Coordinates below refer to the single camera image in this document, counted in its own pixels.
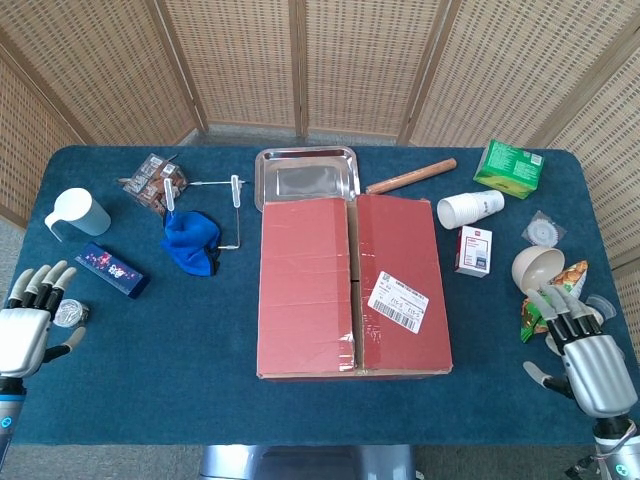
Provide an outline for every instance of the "wooden rolling pin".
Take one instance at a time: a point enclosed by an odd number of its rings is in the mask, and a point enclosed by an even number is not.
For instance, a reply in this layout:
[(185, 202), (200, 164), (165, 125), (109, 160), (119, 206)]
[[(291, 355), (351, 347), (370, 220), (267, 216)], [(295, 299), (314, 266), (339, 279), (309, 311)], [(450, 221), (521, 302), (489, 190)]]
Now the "wooden rolling pin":
[(386, 193), (390, 190), (395, 190), (396, 188), (409, 185), (410, 183), (415, 183), (420, 180), (424, 180), (425, 178), (433, 177), (435, 175), (440, 175), (441, 173), (448, 172), (449, 170), (453, 170), (454, 168), (456, 168), (457, 165), (458, 164), (456, 163), (455, 159), (448, 158), (447, 160), (434, 163), (433, 165), (429, 165), (428, 167), (420, 168), (418, 170), (414, 170), (413, 172), (405, 173), (404, 175), (400, 175), (399, 177), (393, 177), (393, 178), (390, 178), (389, 180), (384, 180), (382, 182), (369, 185), (367, 187), (367, 193), (370, 193), (370, 194)]

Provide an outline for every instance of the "green packaging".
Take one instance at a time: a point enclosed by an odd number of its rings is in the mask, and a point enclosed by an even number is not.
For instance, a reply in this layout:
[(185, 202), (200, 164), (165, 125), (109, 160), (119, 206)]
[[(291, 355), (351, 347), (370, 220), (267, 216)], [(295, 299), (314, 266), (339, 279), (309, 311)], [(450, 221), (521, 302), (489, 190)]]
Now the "green packaging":
[(540, 155), (491, 140), (473, 179), (524, 199), (538, 188), (543, 164), (544, 158)]

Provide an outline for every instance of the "snack package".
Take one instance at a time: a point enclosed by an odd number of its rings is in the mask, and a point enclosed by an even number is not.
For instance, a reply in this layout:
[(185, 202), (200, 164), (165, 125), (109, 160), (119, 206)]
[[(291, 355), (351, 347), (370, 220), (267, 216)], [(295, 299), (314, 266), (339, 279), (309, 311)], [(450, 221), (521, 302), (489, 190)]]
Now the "snack package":
[[(559, 273), (549, 283), (551, 285), (562, 285), (575, 298), (580, 298), (582, 287), (587, 280), (587, 269), (589, 264), (582, 260)], [(547, 322), (542, 318), (536, 306), (525, 299), (522, 303), (522, 326), (520, 327), (520, 339), (523, 343), (528, 342), (536, 333), (546, 333), (549, 331)]]
[(170, 178), (173, 198), (180, 196), (187, 188), (187, 177), (179, 166), (152, 153), (129, 179), (124, 191), (133, 195), (138, 203), (164, 216), (167, 201), (164, 194), (164, 179)]

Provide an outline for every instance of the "gray carpet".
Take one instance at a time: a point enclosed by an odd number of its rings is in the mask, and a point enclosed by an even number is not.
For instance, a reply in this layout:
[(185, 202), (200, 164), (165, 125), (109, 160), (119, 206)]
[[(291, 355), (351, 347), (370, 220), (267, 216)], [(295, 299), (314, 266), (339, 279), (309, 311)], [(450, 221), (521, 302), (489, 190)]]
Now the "gray carpet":
[[(186, 139), (187, 145), (390, 145), (387, 138), (313, 134), (307, 142), (289, 132), (217, 126)], [(22, 245), (22, 233), (0, 222), (0, 298), (5, 298)], [(562, 399), (558, 400), (561, 408)], [(585, 441), (590, 422), (585, 418)], [(419, 447), (417, 468), (427, 480), (560, 480), (589, 447)], [(26, 446), (14, 445), (0, 480), (126, 479), (191, 480), (198, 473), (200, 446)], [(321, 480), (313, 472), (300, 479)], [(597, 478), (584, 476), (585, 480)]]

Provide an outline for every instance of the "blue box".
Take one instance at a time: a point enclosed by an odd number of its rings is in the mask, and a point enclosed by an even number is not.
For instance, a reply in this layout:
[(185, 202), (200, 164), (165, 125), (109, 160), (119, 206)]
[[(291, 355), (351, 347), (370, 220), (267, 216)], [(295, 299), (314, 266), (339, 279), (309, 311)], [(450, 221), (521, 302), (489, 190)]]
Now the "blue box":
[(140, 295), (149, 283), (148, 276), (93, 242), (84, 247), (76, 261), (131, 298)]

